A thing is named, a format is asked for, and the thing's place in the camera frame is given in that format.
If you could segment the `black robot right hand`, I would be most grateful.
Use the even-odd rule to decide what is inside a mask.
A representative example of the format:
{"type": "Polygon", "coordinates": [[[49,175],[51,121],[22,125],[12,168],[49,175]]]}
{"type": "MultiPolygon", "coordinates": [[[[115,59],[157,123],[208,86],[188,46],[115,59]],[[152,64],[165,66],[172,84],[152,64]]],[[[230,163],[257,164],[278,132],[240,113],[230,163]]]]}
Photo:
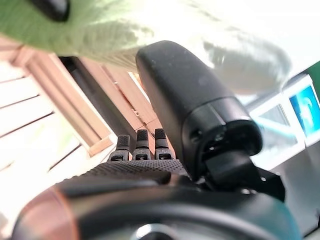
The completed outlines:
{"type": "Polygon", "coordinates": [[[300,240],[280,175],[254,165],[260,128],[199,58],[172,41],[140,49],[140,79],[164,129],[154,159],[111,159],[47,188],[13,240],[300,240]]]}

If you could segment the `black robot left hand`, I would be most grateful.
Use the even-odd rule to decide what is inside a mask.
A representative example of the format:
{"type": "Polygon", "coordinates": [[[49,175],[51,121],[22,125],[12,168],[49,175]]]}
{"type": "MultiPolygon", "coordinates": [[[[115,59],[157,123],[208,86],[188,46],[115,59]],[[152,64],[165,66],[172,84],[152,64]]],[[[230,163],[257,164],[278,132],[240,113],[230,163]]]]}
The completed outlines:
{"type": "Polygon", "coordinates": [[[70,15],[70,0],[30,0],[43,15],[54,22],[66,22],[70,15]]]}

